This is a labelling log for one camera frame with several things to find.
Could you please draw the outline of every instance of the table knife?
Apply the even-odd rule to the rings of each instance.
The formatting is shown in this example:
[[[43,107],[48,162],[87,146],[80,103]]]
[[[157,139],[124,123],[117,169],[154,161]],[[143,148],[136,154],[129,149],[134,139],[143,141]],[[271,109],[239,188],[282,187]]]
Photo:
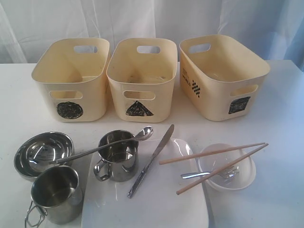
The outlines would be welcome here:
[[[151,167],[153,161],[155,160],[156,156],[159,155],[159,153],[162,151],[162,149],[165,147],[165,145],[167,144],[167,142],[170,140],[172,134],[174,131],[174,124],[172,124],[169,129],[167,130],[166,134],[163,136],[163,138],[161,139],[160,143],[158,144],[157,148],[155,149],[154,153],[152,154],[149,162],[146,164],[146,166],[144,167],[144,169],[141,171],[141,173],[139,174],[138,178],[136,179],[134,185],[132,186],[132,188],[130,189],[129,193],[128,193],[128,198],[132,198],[134,193],[136,192],[136,190],[138,189],[138,186],[141,184],[141,182],[143,181],[145,175],[148,172],[148,169]]]

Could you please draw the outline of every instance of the white tabletop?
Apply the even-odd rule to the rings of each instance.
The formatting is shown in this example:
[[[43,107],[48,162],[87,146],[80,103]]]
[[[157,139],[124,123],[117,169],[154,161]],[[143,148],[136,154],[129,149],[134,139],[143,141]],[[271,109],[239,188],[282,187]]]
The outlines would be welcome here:
[[[251,112],[223,122],[203,118],[179,87],[176,78],[170,117],[154,123],[153,139],[163,136],[169,124],[176,125],[174,138],[187,141],[198,153],[212,143],[243,145],[268,142],[255,154],[256,179],[248,188],[220,193],[207,187],[210,227],[260,228],[302,227],[304,224],[304,77],[289,60],[269,61],[271,72]],[[15,152],[30,137],[48,131],[68,134],[76,152],[97,146],[108,131],[126,129],[137,133],[146,123],[120,120],[113,104],[101,119],[90,123],[57,122],[47,111],[31,79],[34,64],[0,65],[0,227],[22,227],[30,203],[31,183],[14,169]],[[91,156],[75,160],[81,187]],[[80,227],[81,217],[60,227]],[[45,221],[41,227],[58,227]]]

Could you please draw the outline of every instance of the white curtain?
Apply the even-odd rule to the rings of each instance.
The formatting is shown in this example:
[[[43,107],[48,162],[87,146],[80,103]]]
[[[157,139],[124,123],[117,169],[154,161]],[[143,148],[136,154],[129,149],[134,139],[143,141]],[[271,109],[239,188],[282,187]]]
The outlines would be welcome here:
[[[229,35],[304,68],[304,0],[0,0],[0,63],[36,63],[63,38]]]

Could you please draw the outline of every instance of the checkered flag sticker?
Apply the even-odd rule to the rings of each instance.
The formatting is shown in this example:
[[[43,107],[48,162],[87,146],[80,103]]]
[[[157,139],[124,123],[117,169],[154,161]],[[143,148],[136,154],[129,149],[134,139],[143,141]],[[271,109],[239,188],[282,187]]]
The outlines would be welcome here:
[[[192,80],[192,90],[198,97],[200,97],[200,87],[196,84],[194,80]]]

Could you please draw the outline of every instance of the wooden chopstick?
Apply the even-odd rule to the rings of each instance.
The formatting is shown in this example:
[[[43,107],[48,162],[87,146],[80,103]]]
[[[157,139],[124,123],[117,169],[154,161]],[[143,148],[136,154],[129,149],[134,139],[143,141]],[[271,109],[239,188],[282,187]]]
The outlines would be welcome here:
[[[185,191],[187,191],[187,190],[193,188],[194,186],[196,186],[196,185],[198,185],[198,184],[204,182],[205,180],[209,179],[210,177],[213,177],[214,175],[218,174],[219,172],[222,172],[224,169],[227,169],[228,167],[230,167],[230,166],[232,166],[232,165],[234,165],[234,164],[240,162],[241,160],[243,160],[243,159],[245,159],[245,158],[251,156],[252,154],[258,152],[259,150],[263,149],[264,147],[267,147],[268,145],[269,145],[268,143],[265,143],[264,145],[262,145],[262,146],[256,148],[255,150],[253,150],[253,151],[251,151],[251,152],[249,152],[249,153],[247,153],[247,154],[244,154],[243,156],[239,157],[238,159],[235,159],[234,161],[232,161],[232,162],[230,162],[230,163],[228,163],[228,164],[222,166],[221,168],[218,168],[218,169],[214,170],[212,173],[210,173],[210,174],[204,176],[203,178],[201,178],[201,179],[199,179],[199,180],[197,180],[197,181],[195,181],[195,182],[193,182],[193,183],[187,185],[186,187],[184,187],[184,188],[178,190],[178,191],[176,192],[176,194],[177,194],[177,195],[182,194],[183,192],[185,192]]]
[[[172,159],[159,161],[159,164],[164,165],[164,164],[169,164],[169,163],[173,163],[173,162],[180,162],[180,161],[184,161],[184,160],[188,160],[188,159],[192,159],[192,158],[200,158],[200,157],[213,155],[213,154],[217,154],[217,153],[224,153],[224,152],[228,152],[228,151],[235,151],[235,150],[240,150],[240,149],[253,147],[253,146],[260,146],[263,144],[265,144],[265,142],[248,144],[248,145],[243,145],[243,146],[234,146],[234,147],[229,147],[229,148],[225,148],[222,150],[214,150],[214,151],[208,151],[208,152],[203,152],[203,153],[198,153],[198,154],[192,154],[192,155],[187,155],[187,156],[183,156],[183,157],[179,157],[179,158],[172,158]]]

